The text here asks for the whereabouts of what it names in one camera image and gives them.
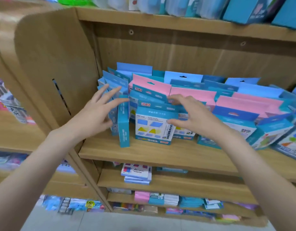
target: forearm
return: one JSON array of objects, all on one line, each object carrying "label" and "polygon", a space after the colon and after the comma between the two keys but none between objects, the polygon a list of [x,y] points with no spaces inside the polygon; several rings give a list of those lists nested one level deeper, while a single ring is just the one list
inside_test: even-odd
[{"label": "forearm", "polygon": [[275,229],[296,230],[296,188],[235,131],[227,131],[216,142],[235,164]]},{"label": "forearm", "polygon": [[9,177],[0,183],[0,231],[20,230],[54,174],[77,140],[57,129]]}]

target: tiled floor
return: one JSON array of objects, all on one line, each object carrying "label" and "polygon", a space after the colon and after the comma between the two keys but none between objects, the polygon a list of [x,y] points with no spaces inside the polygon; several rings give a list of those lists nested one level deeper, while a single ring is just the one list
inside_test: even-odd
[{"label": "tiled floor", "polygon": [[196,221],[177,220],[117,213],[74,212],[60,215],[36,206],[21,231],[275,231],[240,225],[216,225]]}]

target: left hand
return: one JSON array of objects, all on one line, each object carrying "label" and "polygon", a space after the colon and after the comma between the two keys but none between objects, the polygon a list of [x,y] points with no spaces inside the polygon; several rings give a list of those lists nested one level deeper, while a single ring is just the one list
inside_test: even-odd
[{"label": "left hand", "polygon": [[85,107],[61,127],[66,134],[68,132],[75,134],[74,137],[79,142],[103,132],[113,125],[112,121],[108,119],[108,113],[119,104],[128,102],[129,99],[116,98],[108,103],[111,97],[121,89],[119,86],[102,96],[108,86],[106,84],[97,91]]}]

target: right hand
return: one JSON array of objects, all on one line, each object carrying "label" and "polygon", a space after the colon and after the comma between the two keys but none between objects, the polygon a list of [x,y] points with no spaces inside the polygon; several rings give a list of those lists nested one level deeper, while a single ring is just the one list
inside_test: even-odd
[{"label": "right hand", "polygon": [[224,133],[226,134],[228,129],[231,130],[231,128],[214,116],[203,103],[192,96],[183,97],[177,94],[169,96],[168,99],[173,100],[173,105],[183,105],[189,115],[187,121],[170,119],[167,121],[169,124],[188,129],[214,141],[224,135]]}]

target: price label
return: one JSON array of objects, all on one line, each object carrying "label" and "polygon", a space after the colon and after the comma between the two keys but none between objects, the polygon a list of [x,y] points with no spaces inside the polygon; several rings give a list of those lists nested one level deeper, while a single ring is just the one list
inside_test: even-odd
[{"label": "price label", "polygon": [[89,201],[86,202],[85,207],[87,207],[87,208],[93,208],[95,205],[96,205],[96,203],[94,201],[89,200]]}]

